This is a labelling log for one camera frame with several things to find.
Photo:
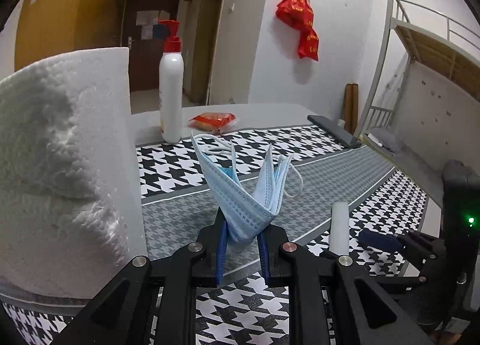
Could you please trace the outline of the white foam stick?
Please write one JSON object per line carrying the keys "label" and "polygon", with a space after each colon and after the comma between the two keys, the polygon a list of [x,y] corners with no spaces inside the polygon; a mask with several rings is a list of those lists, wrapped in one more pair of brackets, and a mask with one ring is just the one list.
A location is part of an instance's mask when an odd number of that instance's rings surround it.
{"label": "white foam stick", "polygon": [[349,207],[347,202],[334,202],[332,205],[329,251],[338,256],[349,254]]}

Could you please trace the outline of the black smartphone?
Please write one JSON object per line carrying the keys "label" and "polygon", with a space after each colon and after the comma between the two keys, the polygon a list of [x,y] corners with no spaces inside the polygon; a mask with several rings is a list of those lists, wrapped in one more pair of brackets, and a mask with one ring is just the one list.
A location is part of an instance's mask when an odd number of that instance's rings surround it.
{"label": "black smartphone", "polygon": [[332,135],[332,137],[346,148],[358,149],[362,145],[360,140],[324,116],[309,115],[307,116],[307,120],[329,133],[329,135]]}

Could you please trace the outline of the red snack packet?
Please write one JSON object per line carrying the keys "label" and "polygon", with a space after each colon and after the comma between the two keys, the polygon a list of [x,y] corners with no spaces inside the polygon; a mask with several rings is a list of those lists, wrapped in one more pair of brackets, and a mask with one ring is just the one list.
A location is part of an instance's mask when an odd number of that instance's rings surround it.
{"label": "red snack packet", "polygon": [[231,113],[206,112],[189,121],[189,127],[210,134],[223,134],[236,125],[237,119]]}

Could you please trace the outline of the white pump lotion bottle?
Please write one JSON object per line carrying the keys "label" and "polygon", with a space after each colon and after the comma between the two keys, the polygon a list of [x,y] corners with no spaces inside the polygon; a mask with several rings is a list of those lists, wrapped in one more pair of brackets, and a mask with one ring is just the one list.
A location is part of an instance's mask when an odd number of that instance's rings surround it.
{"label": "white pump lotion bottle", "polygon": [[164,34],[163,55],[159,65],[160,128],[165,142],[175,144],[182,137],[182,89],[184,60],[182,42],[177,35],[180,23],[159,20]]}

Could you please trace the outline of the metal bunk bed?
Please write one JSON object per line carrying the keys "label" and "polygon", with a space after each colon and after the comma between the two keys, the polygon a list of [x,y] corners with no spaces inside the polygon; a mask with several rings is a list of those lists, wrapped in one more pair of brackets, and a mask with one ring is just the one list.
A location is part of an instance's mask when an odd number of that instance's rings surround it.
{"label": "metal bunk bed", "polygon": [[355,137],[382,153],[436,203],[445,165],[479,171],[479,56],[452,41],[474,31],[445,16],[446,32],[416,25],[411,0],[386,0],[377,65]]}

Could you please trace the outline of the red hanging bag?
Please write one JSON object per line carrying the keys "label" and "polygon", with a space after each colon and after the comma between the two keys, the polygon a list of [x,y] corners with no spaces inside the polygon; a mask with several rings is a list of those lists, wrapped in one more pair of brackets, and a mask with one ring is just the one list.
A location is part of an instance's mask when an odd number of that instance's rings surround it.
{"label": "red hanging bag", "polygon": [[314,13],[310,0],[281,0],[276,17],[299,32],[297,54],[299,58],[319,61],[320,40],[313,28]]}

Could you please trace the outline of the dark brown entrance door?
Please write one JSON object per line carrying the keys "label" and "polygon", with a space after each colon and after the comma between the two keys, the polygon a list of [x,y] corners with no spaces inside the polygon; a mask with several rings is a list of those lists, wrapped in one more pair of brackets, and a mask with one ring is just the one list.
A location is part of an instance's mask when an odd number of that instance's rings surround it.
{"label": "dark brown entrance door", "polygon": [[122,46],[129,50],[128,75],[131,92],[159,87],[159,65],[166,30],[160,19],[176,20],[180,0],[126,0]]}

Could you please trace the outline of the wooden side door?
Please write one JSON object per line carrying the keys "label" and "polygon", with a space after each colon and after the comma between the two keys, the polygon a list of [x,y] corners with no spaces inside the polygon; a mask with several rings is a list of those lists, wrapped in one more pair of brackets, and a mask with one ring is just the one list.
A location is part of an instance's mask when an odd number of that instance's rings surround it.
{"label": "wooden side door", "polygon": [[190,101],[208,104],[212,65],[224,0],[201,0],[190,80]]}

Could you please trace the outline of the wooden wardrobe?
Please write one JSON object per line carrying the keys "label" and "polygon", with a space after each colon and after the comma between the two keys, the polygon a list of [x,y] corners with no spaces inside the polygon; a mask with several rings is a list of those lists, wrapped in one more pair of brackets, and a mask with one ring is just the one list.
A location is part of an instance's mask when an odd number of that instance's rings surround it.
{"label": "wooden wardrobe", "polygon": [[15,69],[78,49],[120,45],[125,0],[24,0]]}

